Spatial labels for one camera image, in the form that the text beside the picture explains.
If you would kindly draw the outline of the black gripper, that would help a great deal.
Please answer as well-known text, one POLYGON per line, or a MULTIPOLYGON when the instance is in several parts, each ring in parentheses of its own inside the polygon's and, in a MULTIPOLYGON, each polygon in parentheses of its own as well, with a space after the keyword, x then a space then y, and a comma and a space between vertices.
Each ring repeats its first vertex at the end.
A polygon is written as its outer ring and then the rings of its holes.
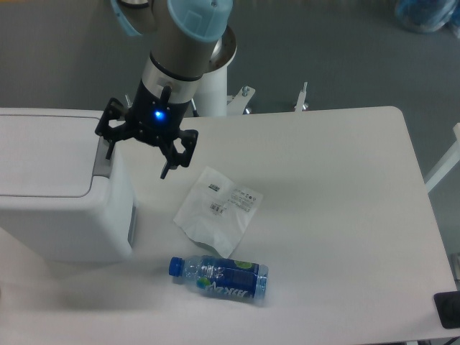
POLYGON ((198 141, 198 131, 180 128, 190 101, 171 103, 172 91, 166 87, 166 97, 155 96, 140 81, 131 109, 117 98, 110 98, 95 129, 96 135, 108 144, 105 158, 111 159, 115 144, 121 140, 137 140, 157 146, 166 158, 160 178, 170 170, 188 167, 198 141), (179 139, 183 151, 179 152, 175 140, 179 139))

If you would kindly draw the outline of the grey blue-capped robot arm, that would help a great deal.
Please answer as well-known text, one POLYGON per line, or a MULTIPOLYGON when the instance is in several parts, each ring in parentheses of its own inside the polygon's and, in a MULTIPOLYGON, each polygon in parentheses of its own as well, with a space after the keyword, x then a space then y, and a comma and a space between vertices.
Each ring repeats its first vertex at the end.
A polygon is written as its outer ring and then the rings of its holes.
POLYGON ((198 131, 181 122, 203 77, 217 42, 228 26, 232 1, 151 1, 156 39, 144 67, 132 106, 110 98, 96 126, 109 145, 131 138, 158 147, 169 170, 188 167, 198 131))

